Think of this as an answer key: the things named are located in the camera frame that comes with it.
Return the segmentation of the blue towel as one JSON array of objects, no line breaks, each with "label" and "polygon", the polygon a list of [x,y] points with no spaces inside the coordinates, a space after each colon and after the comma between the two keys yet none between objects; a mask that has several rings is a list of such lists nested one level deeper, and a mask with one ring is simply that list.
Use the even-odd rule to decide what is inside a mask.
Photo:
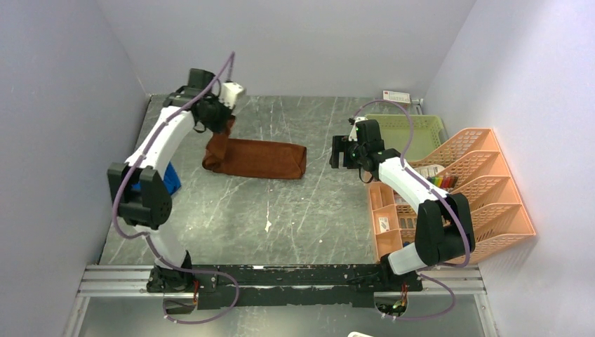
[{"label": "blue towel", "polygon": [[173,195],[181,188],[181,182],[171,163],[161,172],[147,166],[144,168],[130,165],[132,176],[129,179],[131,191],[139,192],[142,196],[162,197]]}]

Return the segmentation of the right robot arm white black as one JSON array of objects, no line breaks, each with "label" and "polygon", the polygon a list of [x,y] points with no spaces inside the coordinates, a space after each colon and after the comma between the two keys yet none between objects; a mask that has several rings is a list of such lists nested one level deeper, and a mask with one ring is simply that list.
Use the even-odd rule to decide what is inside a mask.
[{"label": "right robot arm white black", "polygon": [[380,285],[397,290],[406,273],[435,265],[454,266],[455,258],[463,259],[458,267],[467,266],[475,249],[468,199],[431,184],[406,161],[404,151],[387,148],[377,120],[356,117],[349,122],[349,134],[332,138],[331,167],[369,173],[392,188],[417,216],[413,242],[381,257],[386,267],[378,273]]}]

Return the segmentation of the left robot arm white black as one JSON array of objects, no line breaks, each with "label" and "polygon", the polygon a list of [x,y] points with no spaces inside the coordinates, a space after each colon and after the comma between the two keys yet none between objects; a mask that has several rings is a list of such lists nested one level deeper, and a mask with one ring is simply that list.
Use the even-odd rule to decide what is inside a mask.
[{"label": "left robot arm white black", "polygon": [[157,122],[131,156],[107,170],[112,223],[125,239],[143,238],[154,255],[147,292],[196,291],[199,281],[187,250],[166,226],[173,207],[166,186],[171,159],[186,135],[201,124],[221,133],[246,92],[232,80],[192,68],[186,85],[164,100]]}]

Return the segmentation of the brown towel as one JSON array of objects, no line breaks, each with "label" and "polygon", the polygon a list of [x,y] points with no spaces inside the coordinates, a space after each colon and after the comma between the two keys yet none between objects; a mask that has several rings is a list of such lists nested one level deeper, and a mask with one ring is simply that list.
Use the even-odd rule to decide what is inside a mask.
[{"label": "brown towel", "polygon": [[303,145],[232,138],[236,117],[228,119],[222,133],[206,145],[202,166],[207,171],[246,178],[297,180],[306,172],[307,148]]}]

